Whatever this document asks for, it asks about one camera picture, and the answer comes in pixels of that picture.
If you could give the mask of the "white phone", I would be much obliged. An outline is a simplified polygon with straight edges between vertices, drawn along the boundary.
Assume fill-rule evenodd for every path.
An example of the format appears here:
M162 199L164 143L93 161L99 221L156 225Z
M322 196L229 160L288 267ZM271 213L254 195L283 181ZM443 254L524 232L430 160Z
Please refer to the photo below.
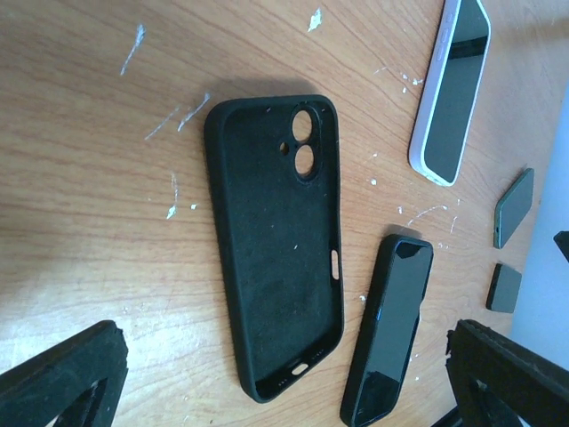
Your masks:
M490 24L478 1L462 1L424 149L433 181L451 186L458 176L477 98Z

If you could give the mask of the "black case with ring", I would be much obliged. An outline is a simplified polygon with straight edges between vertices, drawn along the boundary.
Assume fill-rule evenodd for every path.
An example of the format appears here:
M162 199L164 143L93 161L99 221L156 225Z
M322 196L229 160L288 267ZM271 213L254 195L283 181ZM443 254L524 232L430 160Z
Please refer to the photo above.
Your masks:
M343 334L339 141L319 94L224 101L204 122L236 369L259 403Z

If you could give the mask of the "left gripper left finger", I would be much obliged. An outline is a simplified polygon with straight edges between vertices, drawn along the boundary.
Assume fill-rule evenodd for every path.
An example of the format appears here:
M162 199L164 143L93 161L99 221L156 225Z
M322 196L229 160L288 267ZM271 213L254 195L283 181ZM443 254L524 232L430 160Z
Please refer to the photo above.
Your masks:
M1 374L3 426L110 426L128 373L123 330L102 320Z

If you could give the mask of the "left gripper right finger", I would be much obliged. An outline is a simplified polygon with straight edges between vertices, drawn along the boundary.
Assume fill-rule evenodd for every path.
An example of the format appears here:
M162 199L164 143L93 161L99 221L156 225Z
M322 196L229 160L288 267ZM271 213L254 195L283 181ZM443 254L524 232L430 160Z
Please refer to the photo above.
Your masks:
M456 407L436 426L566 426L568 371L473 319L447 333Z

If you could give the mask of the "dark green phone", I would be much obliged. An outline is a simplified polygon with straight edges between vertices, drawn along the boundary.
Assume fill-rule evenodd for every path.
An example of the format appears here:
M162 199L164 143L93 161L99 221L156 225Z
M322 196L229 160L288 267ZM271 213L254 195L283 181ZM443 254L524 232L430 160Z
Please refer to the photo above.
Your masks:
M502 249L533 204L534 169L526 168L511 183L494 209L493 247Z

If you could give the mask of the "lavender phone case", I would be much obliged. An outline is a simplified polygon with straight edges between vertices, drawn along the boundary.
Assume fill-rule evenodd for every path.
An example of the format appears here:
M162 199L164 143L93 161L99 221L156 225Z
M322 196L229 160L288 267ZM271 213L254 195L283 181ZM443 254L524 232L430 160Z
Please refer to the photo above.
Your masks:
M428 73L423 82L423 92L419 103L415 123L413 127L412 137L408 149L408 160L412 169L428 179L433 181L429 169L424 163L424 149L427 135L429 132L430 122L434 112L435 102L437 101L438 90L442 81L442 74L446 63L446 54L450 47L450 41L453 36L454 25L456 24L458 9L462 1L446 1L441 14L438 26L437 37L435 40L432 56L429 63ZM490 24L490 38L486 50L485 61L487 58L490 40L491 40L491 23L485 10L485 14Z

